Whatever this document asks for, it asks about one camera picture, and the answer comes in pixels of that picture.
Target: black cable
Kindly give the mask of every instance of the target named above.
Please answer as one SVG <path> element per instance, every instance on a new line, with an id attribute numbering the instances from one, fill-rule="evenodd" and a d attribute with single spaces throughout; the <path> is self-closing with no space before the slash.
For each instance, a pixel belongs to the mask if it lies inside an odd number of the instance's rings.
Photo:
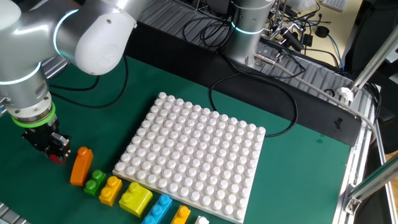
<path id="1" fill-rule="evenodd" d="M 94 84 L 90 87 L 86 88 L 69 88 L 69 87 L 64 87 L 64 86 L 57 86 L 57 85 L 50 85 L 50 88 L 58 88 L 60 90 L 68 90 L 68 91 L 89 91 L 97 87 L 98 83 L 100 82 L 100 76 L 97 76 L 95 79 Z"/>
<path id="2" fill-rule="evenodd" d="M 286 132 L 290 131 L 290 130 L 295 126 L 295 124 L 297 123 L 297 120 L 298 120 L 298 117 L 299 117 L 299 111 L 298 111 L 298 109 L 297 109 L 296 101 L 294 100 L 293 96 L 292 96 L 290 93 L 288 93 L 286 90 L 284 90 L 284 89 L 283 89 L 282 87 L 280 87 L 279 85 L 276 85 L 276 84 L 273 84 L 273 83 L 267 81 L 267 80 L 265 79 L 265 77 L 272 77 L 272 78 L 293 78 L 293 77 L 296 77 L 296 76 L 300 75 L 300 74 L 303 73 L 305 70 L 299 72 L 298 74 L 296 74 L 296 75 L 294 75 L 294 76 L 292 76 L 292 77 L 277 77 L 277 76 L 274 76 L 274 75 L 268 75 L 268 74 L 264 74 L 264 73 L 260 73 L 260 72 L 244 72 L 244 71 L 239 70 L 238 68 L 236 68 L 236 66 L 232 63 L 232 61 L 231 61 L 227 56 L 225 56 L 224 54 L 222 54 L 221 51 L 220 51 L 219 53 L 221 54 L 221 56 L 223 56 L 223 58 L 227 61 L 227 63 L 228 63 L 237 73 L 235 73 L 235 74 L 233 74 L 233 75 L 230 75 L 230 76 L 228 76 L 228 77 L 224 77 L 224 78 L 221 79 L 221 80 L 218 80 L 218 81 L 210 88 L 210 103 L 211 103 L 212 108 L 213 108 L 214 110 L 216 110 L 216 107 L 215 107 L 215 105 L 214 105 L 214 103 L 213 103 L 213 99 L 212 99 L 212 94 L 211 94 L 211 93 L 212 93 L 214 87 L 215 87 L 217 84 L 219 84 L 219 83 L 221 83 L 221 82 L 223 82 L 223 81 L 225 81 L 225 80 L 227 80 L 227 79 L 229 79 L 229 78 L 231 78 L 231 77 L 235 77 L 236 75 L 239 75 L 239 74 L 246 75 L 247 77 L 251 77 L 251 78 L 260 80 L 261 82 L 263 82 L 263 83 L 265 83 L 265 84 L 268 84 L 268 85 L 270 85 L 270 86 L 274 86 L 274 87 L 280 89 L 281 91 L 283 91 L 283 92 L 292 100 L 292 103 L 294 104 L 294 108 L 295 108 L 295 117 L 294 117 L 294 119 L 291 121 L 289 127 L 288 127 L 287 129 L 285 129 L 285 131 L 282 131 L 282 132 L 277 133 L 277 134 L 265 135 L 264 137 L 265 137 L 265 138 L 276 137 L 276 136 L 280 136 L 280 135 L 285 134 Z"/>
<path id="3" fill-rule="evenodd" d="M 183 35 L 184 40 L 188 41 L 187 40 L 187 36 L 185 34 L 185 30 L 186 30 L 186 28 L 187 28 L 187 26 L 189 24 L 191 24 L 192 22 L 195 22 L 195 21 L 199 21 L 200 22 L 200 21 L 202 21 L 204 19 L 214 19 L 215 20 L 214 22 L 211 22 L 211 23 L 207 24 L 204 28 L 202 28 L 201 31 L 199 31 L 199 39 L 202 40 L 203 43 L 209 48 L 213 48 L 213 47 L 216 47 L 216 48 L 217 47 L 221 47 L 222 48 L 222 47 L 224 47 L 228 43 L 230 38 L 231 38 L 231 36 L 230 36 L 230 33 L 231 33 L 231 22 L 229 21 L 229 19 L 231 18 L 231 15 L 232 15 L 232 13 L 231 13 L 231 2 L 229 2 L 228 10 L 227 10 L 227 14 L 226 14 L 226 18 L 225 19 L 219 19 L 219 18 L 214 18 L 214 17 L 208 17 L 207 16 L 207 17 L 201 17 L 201 18 L 196 18 L 196 19 L 189 20 L 187 23 L 184 24 L 184 26 L 182 28 L 182 35 Z M 218 28 L 215 28 L 208 35 L 206 35 L 208 29 L 210 29 L 212 27 L 217 27 L 217 26 L 218 26 Z M 228 26 L 228 32 L 227 32 L 226 37 L 218 44 L 215 44 L 215 45 L 208 44 L 206 42 L 206 40 L 210 39 L 215 34 L 217 34 L 224 26 Z"/>
<path id="4" fill-rule="evenodd" d="M 293 17 L 290 17 L 290 16 L 285 16 L 285 17 L 290 19 L 291 21 L 299 21 L 299 20 L 302 20 L 303 18 L 309 19 L 321 9 L 321 6 L 319 5 L 319 3 L 317 3 L 317 6 L 318 6 L 318 8 L 316 10 L 314 10 L 312 12 L 309 12 L 309 13 L 307 13 L 304 16 L 300 16 L 300 17 L 297 17 L 297 18 L 293 18 Z"/>
<path id="5" fill-rule="evenodd" d="M 331 92 L 331 96 L 332 96 L 332 97 L 335 97 L 335 96 L 336 96 L 336 93 L 335 93 L 334 90 L 332 90 L 332 89 L 326 89 L 326 90 L 324 90 L 325 93 L 327 93 L 327 91 L 330 91 L 330 92 Z"/>
<path id="6" fill-rule="evenodd" d="M 64 97 L 64 96 L 58 95 L 58 94 L 56 94 L 56 93 L 51 93 L 51 94 L 52 94 L 53 96 L 56 96 L 56 97 L 62 99 L 62 100 L 65 100 L 66 102 L 69 102 L 69 103 L 71 103 L 71 104 L 73 104 L 73 105 L 76 105 L 76 106 L 81 106 L 81 107 L 83 107 L 83 108 L 89 108 L 89 109 L 103 109 L 103 108 L 107 108 L 107 107 L 109 107 L 109 106 L 115 104 L 116 102 L 118 102 L 118 101 L 120 100 L 120 98 L 122 97 L 122 95 L 123 95 L 123 93 L 124 93 L 124 91 L 126 90 L 126 87 L 127 87 L 127 82 L 128 82 L 128 79 L 129 79 L 129 66 L 128 66 L 128 63 L 127 63 L 127 57 L 126 57 L 125 55 L 123 55 L 123 59 L 124 59 L 124 66 L 125 66 L 125 69 L 126 69 L 126 78 L 125 78 L 125 80 L 124 80 L 123 88 L 122 88 L 120 94 L 118 95 L 118 97 L 116 97 L 116 99 L 114 99 L 114 100 L 113 100 L 112 102 L 110 102 L 110 103 L 107 103 L 107 104 L 101 105 L 101 106 L 90 106 L 90 105 L 84 105 L 84 104 L 78 103 L 78 102 L 76 102 L 76 101 L 70 100 L 70 99 L 68 99 L 68 98 L 66 98 L 66 97 Z"/>
<path id="7" fill-rule="evenodd" d="M 209 99 L 210 99 L 211 107 L 213 108 L 214 111 L 218 111 L 218 110 L 216 109 L 216 106 L 215 106 L 214 101 L 213 101 L 213 90 L 214 90 L 215 86 L 217 86 L 217 85 L 220 84 L 221 82 L 223 82 L 223 81 L 225 81 L 225 80 L 227 80 L 227 79 L 229 79 L 229 78 L 235 77 L 235 76 L 237 76 L 237 75 L 245 75 L 245 73 L 239 72 L 239 73 L 235 73 L 235 74 L 233 74 L 233 75 L 224 77 L 224 78 L 218 80 L 216 83 L 214 83 L 214 84 L 211 86 L 211 88 L 210 88 L 210 90 L 209 90 Z M 294 113 L 295 113 L 295 116 L 294 116 L 294 119 L 290 122 L 289 127 L 287 127 L 287 129 L 285 129 L 284 131 L 282 131 L 282 132 L 280 132 L 280 133 L 265 135 L 264 137 L 265 137 L 265 138 L 276 137 L 276 136 L 280 136 L 280 135 L 285 134 L 286 132 L 290 131 L 290 130 L 297 124 L 297 120 L 298 120 L 298 118 L 299 118 L 299 110 L 298 110 L 298 108 L 297 108 L 297 103 L 296 103 L 296 101 L 294 100 L 293 96 L 292 96 L 290 93 L 288 93 L 286 90 L 284 90 L 282 87 L 280 87 L 279 85 L 273 84 L 273 83 L 271 83 L 271 82 L 265 80 L 264 77 L 261 76 L 261 75 L 249 75 L 249 77 L 255 78 L 255 79 L 260 80 L 261 82 L 263 82 L 263 83 L 265 83 L 265 84 L 267 84 L 267 85 L 274 86 L 274 87 L 280 89 L 281 91 L 283 91 L 283 92 L 290 98 L 290 100 L 292 101 L 292 103 L 293 103 L 293 105 L 294 105 L 294 110 L 295 110 Z"/>
<path id="8" fill-rule="evenodd" d="M 334 54 L 332 54 L 332 53 L 330 53 L 330 52 L 328 52 L 326 50 L 318 50 L 318 49 L 307 49 L 307 50 L 316 51 L 316 52 L 323 52 L 323 53 L 331 55 L 333 57 L 333 60 L 335 61 L 336 68 L 338 68 L 338 61 L 337 61 L 337 58 L 336 58 L 336 56 Z"/>

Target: white lego brick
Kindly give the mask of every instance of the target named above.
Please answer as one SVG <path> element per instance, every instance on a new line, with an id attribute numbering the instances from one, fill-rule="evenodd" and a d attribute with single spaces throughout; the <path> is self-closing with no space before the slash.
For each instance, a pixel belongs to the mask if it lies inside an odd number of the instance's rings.
<path id="1" fill-rule="evenodd" d="M 205 217 L 199 216 L 195 224 L 209 224 L 210 222 Z"/>
<path id="2" fill-rule="evenodd" d="M 113 174 L 243 223 L 265 133 L 159 93 Z"/>

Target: lego brick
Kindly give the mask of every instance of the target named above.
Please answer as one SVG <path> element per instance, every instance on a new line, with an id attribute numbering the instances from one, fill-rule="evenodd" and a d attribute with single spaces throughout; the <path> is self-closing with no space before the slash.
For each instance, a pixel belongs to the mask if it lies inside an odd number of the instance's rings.
<path id="1" fill-rule="evenodd" d="M 243 223 L 265 133 L 160 93 L 113 174 Z"/>
<path id="2" fill-rule="evenodd" d="M 76 186 L 83 186 L 86 182 L 88 169 L 93 160 L 93 152 L 87 147 L 81 147 L 77 151 L 75 164 L 73 165 L 72 175 L 70 176 L 70 183 Z"/>
<path id="3" fill-rule="evenodd" d="M 99 195 L 101 203 L 112 206 L 122 186 L 122 181 L 119 178 L 115 176 L 108 178 L 106 186 L 101 190 L 101 194 Z"/>
<path id="4" fill-rule="evenodd" d="M 152 200 L 152 197 L 152 192 L 141 187 L 137 182 L 133 182 L 130 184 L 126 193 L 122 195 L 119 205 L 129 213 L 141 218 L 142 213 Z"/>
<path id="5" fill-rule="evenodd" d="M 85 193 L 95 197 L 101 189 L 101 186 L 106 181 L 106 174 L 100 170 L 93 172 L 93 175 L 89 181 L 87 181 L 85 186 Z"/>
<path id="6" fill-rule="evenodd" d="M 191 210 L 186 206 L 181 205 L 171 224 L 184 224 L 187 221 L 189 214 L 191 214 Z"/>
<path id="7" fill-rule="evenodd" d="M 172 205 L 172 201 L 173 200 L 168 195 L 161 195 L 156 204 L 145 217 L 142 224 L 159 224 Z"/>
<path id="8" fill-rule="evenodd" d="M 210 222 L 205 217 L 199 216 L 195 224 L 209 224 Z"/>

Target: metal bracket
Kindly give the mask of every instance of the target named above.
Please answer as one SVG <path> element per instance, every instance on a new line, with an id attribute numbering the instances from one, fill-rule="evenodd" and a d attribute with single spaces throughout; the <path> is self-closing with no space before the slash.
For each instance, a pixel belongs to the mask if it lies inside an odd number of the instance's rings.
<path id="1" fill-rule="evenodd" d="M 360 204 L 361 204 L 360 200 L 358 200 L 356 198 L 352 198 L 346 206 L 346 209 L 345 209 L 346 213 L 349 213 L 350 215 L 354 215 Z"/>

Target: wire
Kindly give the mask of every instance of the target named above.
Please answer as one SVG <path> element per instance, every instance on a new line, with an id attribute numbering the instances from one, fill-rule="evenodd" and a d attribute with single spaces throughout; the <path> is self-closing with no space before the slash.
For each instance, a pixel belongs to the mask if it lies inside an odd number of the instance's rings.
<path id="1" fill-rule="evenodd" d="M 314 25 L 314 26 L 316 26 L 316 27 L 319 27 L 317 24 L 315 24 L 315 23 L 313 23 L 313 22 L 309 22 L 309 21 L 307 21 L 307 22 L 308 22 L 308 23 L 311 23 L 312 25 Z M 328 37 L 330 38 L 330 40 L 331 40 L 331 41 L 334 43 L 334 45 L 336 46 L 337 54 L 338 54 L 338 59 L 340 60 L 341 69 L 342 69 L 342 71 L 344 72 L 344 71 L 345 71 L 345 69 L 344 69 L 344 64 L 343 64 L 343 60 L 341 59 L 340 50 L 339 50 L 339 48 L 338 48 L 338 46 L 337 46 L 337 43 L 336 43 L 336 41 L 331 37 L 330 34 L 328 34 Z"/>
<path id="2" fill-rule="evenodd" d="M 307 13 L 304 16 L 300 16 L 300 17 L 297 17 L 297 18 L 286 16 L 286 18 L 291 19 L 292 21 L 302 20 L 303 18 L 304 19 L 309 19 L 321 9 L 321 6 L 319 5 L 319 3 L 317 3 L 317 6 L 318 6 L 318 8 L 316 10 L 314 10 L 312 12 L 309 12 L 309 13 Z"/>
<path id="3" fill-rule="evenodd" d="M 344 69 L 343 60 L 341 59 L 340 50 L 338 49 L 337 43 L 336 43 L 336 41 L 331 37 L 330 34 L 328 34 L 328 36 L 329 36 L 329 38 L 331 39 L 331 41 L 332 41 L 332 42 L 335 44 L 335 46 L 336 46 L 336 49 L 337 49 L 337 56 L 338 56 L 338 59 L 340 60 L 341 69 L 342 69 L 342 71 L 344 71 L 345 69 Z"/>
<path id="4" fill-rule="evenodd" d="M 334 54 L 332 54 L 332 53 L 330 53 L 330 52 L 328 52 L 326 50 L 318 50 L 318 49 L 307 49 L 307 50 L 316 51 L 316 52 L 323 52 L 323 53 L 329 54 L 330 56 L 333 57 L 333 60 L 335 61 L 336 68 L 338 68 L 337 58 L 336 58 L 336 56 Z"/>
<path id="5" fill-rule="evenodd" d="M 219 18 L 206 16 L 206 17 L 201 17 L 201 18 L 196 18 L 196 19 L 189 20 L 187 23 L 184 24 L 184 26 L 182 28 L 182 35 L 183 35 L 184 40 L 188 41 L 187 40 L 187 36 L 185 34 L 185 30 L 187 29 L 187 26 L 189 24 L 191 24 L 192 22 L 195 22 L 195 21 L 202 21 L 204 19 L 214 19 L 215 20 L 214 22 L 211 22 L 211 23 L 207 24 L 204 28 L 202 28 L 201 31 L 199 31 L 199 39 L 202 40 L 203 43 L 209 48 L 211 48 L 211 47 L 221 47 L 221 48 L 224 47 L 228 43 L 228 41 L 230 40 L 230 38 L 232 36 L 232 35 L 230 35 L 230 33 L 231 33 L 231 21 L 229 21 L 229 19 L 231 18 L 231 15 L 232 15 L 230 6 L 231 6 L 231 2 L 229 2 L 227 14 L 225 15 L 226 16 L 225 19 L 219 19 Z M 209 28 L 216 27 L 216 26 L 219 26 L 219 27 L 215 28 L 213 31 L 210 32 L 210 34 L 206 35 L 206 33 L 207 33 Z M 206 42 L 206 40 L 210 39 L 215 34 L 217 34 L 224 26 L 228 26 L 228 32 L 226 34 L 226 37 L 221 42 L 219 42 L 218 44 L 215 44 L 215 45 L 208 44 Z"/>
<path id="6" fill-rule="evenodd" d="M 123 96 L 123 93 L 124 93 L 124 91 L 126 90 L 126 87 L 127 87 L 127 82 L 128 82 L 128 79 L 129 79 L 129 65 L 127 63 L 127 57 L 125 55 L 123 55 L 123 59 L 124 59 L 124 66 L 125 66 L 125 69 L 126 69 L 126 77 L 125 77 L 125 80 L 124 80 L 123 88 L 122 88 L 120 94 L 118 95 L 118 97 L 116 97 L 116 99 L 114 99 L 110 103 L 107 103 L 107 104 L 101 105 L 101 106 L 90 106 L 90 105 L 84 105 L 84 104 L 78 103 L 76 101 L 70 100 L 70 99 L 68 99 L 68 98 L 66 98 L 64 96 L 58 95 L 56 93 L 51 93 L 51 94 L 53 96 L 56 96 L 56 97 L 60 98 L 61 100 L 65 100 L 68 103 L 71 103 L 71 104 L 76 105 L 76 106 L 81 106 L 83 108 L 89 108 L 89 109 L 104 109 L 104 108 L 107 108 L 107 107 L 115 104 L 116 102 L 118 102 L 120 100 L 120 98 Z"/>
<path id="7" fill-rule="evenodd" d="M 290 72 L 288 69 L 284 68 L 283 66 L 279 65 L 278 63 L 274 64 L 276 67 L 280 68 L 282 71 L 284 71 L 285 73 L 287 73 L 290 76 L 294 76 L 294 74 L 292 72 Z M 374 140 L 376 139 L 377 136 L 377 131 L 376 131 L 376 127 L 374 127 L 373 123 L 367 118 L 365 117 L 363 114 L 361 114 L 360 112 L 350 108 L 349 106 L 345 105 L 344 103 L 334 99 L 332 96 L 330 96 L 329 94 L 325 93 L 324 91 L 320 90 L 318 87 L 312 85 L 311 83 L 306 82 L 305 80 L 302 80 L 299 77 L 294 77 L 297 81 L 299 81 L 300 83 L 303 83 L 304 85 L 310 87 L 311 89 L 317 91 L 319 94 L 323 95 L 324 97 L 328 98 L 330 101 L 333 101 L 334 103 L 336 103 L 337 105 L 340 105 L 341 107 L 343 107 L 344 109 L 348 110 L 350 113 L 355 114 L 356 116 L 359 116 L 360 118 L 362 118 L 371 128 L 371 131 L 373 133 L 372 135 L 372 139 L 371 139 L 371 143 L 374 142 Z"/>
<path id="8" fill-rule="evenodd" d="M 89 90 L 92 90 L 95 87 L 97 87 L 99 82 L 100 82 L 100 76 L 97 76 L 96 79 L 95 79 L 94 84 L 92 84 L 92 86 L 86 87 L 86 88 L 69 88 L 69 87 L 57 86 L 57 85 L 50 85 L 50 87 L 51 88 L 58 88 L 60 90 L 68 90 L 68 91 L 89 91 Z"/>
<path id="9" fill-rule="evenodd" d="M 215 86 L 217 86 L 217 85 L 220 84 L 221 82 L 223 82 L 223 81 L 225 81 L 225 80 L 227 80 L 227 79 L 229 79 L 229 78 L 233 78 L 233 77 L 235 77 L 235 76 L 237 76 L 237 75 L 248 75 L 248 76 L 251 77 L 251 78 L 258 79 L 258 80 L 260 80 L 261 82 L 263 82 L 263 83 L 265 83 L 265 84 L 267 84 L 267 85 L 274 86 L 274 87 L 280 89 L 281 91 L 283 91 L 283 92 L 290 98 L 290 100 L 292 101 L 292 103 L 293 103 L 293 105 L 294 105 L 294 114 L 295 114 L 295 115 L 294 115 L 294 119 L 290 122 L 289 127 L 287 127 L 284 131 L 282 131 L 282 132 L 280 132 L 280 133 L 265 135 L 265 136 L 264 136 L 265 138 L 272 138 L 272 137 L 276 137 L 276 136 L 283 135 L 283 134 L 285 134 L 286 132 L 290 131 L 290 130 L 297 124 L 297 120 L 298 120 L 298 118 L 299 118 L 299 110 L 298 110 L 298 108 L 297 108 L 297 103 L 296 103 L 296 101 L 294 100 L 293 96 L 292 96 L 290 93 L 288 93 L 286 90 L 284 90 L 284 89 L 283 89 L 282 87 L 280 87 L 279 85 L 275 85 L 275 84 L 273 84 L 273 83 L 271 83 L 271 82 L 265 80 L 263 76 L 260 76 L 260 75 L 249 75 L 249 74 L 241 73 L 240 71 L 238 71 L 238 73 L 235 73 L 235 74 L 233 74 L 233 75 L 230 75 L 230 76 L 227 76 L 227 77 L 224 77 L 224 78 L 218 80 L 216 83 L 214 83 L 214 84 L 211 86 L 211 88 L 210 88 L 210 90 L 209 90 L 209 99 L 210 99 L 211 107 L 213 108 L 214 111 L 218 111 L 218 110 L 216 109 L 216 106 L 215 106 L 214 101 L 213 101 L 213 90 L 214 90 Z"/>
<path id="10" fill-rule="evenodd" d="M 216 107 L 215 107 L 215 105 L 214 105 L 214 102 L 213 102 L 212 94 L 211 94 L 211 93 L 212 93 L 214 87 L 215 87 L 217 84 L 219 84 L 219 83 L 221 83 L 221 82 L 223 82 L 223 81 L 225 81 L 225 80 L 227 80 L 227 79 L 229 79 L 229 78 L 235 77 L 236 75 L 240 75 L 240 74 L 246 75 L 247 77 L 255 78 L 255 79 L 260 80 L 261 82 L 263 82 L 263 83 L 265 83 L 265 84 L 268 84 L 268 85 L 270 85 L 270 86 L 274 86 L 274 87 L 280 89 L 281 91 L 283 91 L 283 92 L 290 98 L 290 100 L 292 101 L 292 103 L 293 103 L 293 105 L 294 105 L 294 108 L 295 108 L 295 117 L 294 117 L 294 119 L 290 122 L 289 127 L 287 127 L 284 131 L 282 131 L 282 132 L 280 132 L 280 133 L 265 135 L 264 137 L 265 137 L 265 138 L 276 137 L 276 136 L 280 136 L 280 135 L 285 134 L 286 132 L 290 131 L 290 130 L 295 126 L 295 124 L 297 124 L 297 120 L 298 120 L 298 117 L 299 117 L 299 111 L 298 111 L 298 109 L 297 109 L 296 101 L 294 100 L 293 96 L 292 96 L 290 93 L 288 93 L 286 90 L 284 90 L 282 87 L 280 87 L 279 85 L 273 84 L 273 83 L 267 81 L 267 80 L 264 79 L 264 78 L 265 78 L 265 77 L 272 77 L 272 78 L 294 78 L 294 77 L 297 77 L 298 75 L 302 74 L 305 70 L 299 72 L 298 74 L 296 74 L 296 75 L 294 75 L 294 76 L 292 76 L 292 77 L 279 77 L 279 76 L 267 75 L 267 74 L 259 73 L 259 72 L 244 72 L 244 71 L 238 69 L 238 68 L 232 63 L 232 61 L 231 61 L 227 56 L 225 56 L 224 54 L 222 54 L 222 52 L 219 52 L 219 53 L 221 54 L 221 56 L 223 56 L 223 58 L 227 61 L 227 63 L 228 63 L 237 73 L 235 73 L 235 74 L 233 74 L 233 75 L 231 75 L 231 76 L 229 76 L 229 77 L 225 77 L 225 78 L 223 78 L 223 79 L 221 79 L 221 80 L 218 80 L 218 81 L 210 88 L 210 103 L 211 103 L 212 108 L 213 108 L 214 110 L 216 110 Z"/>

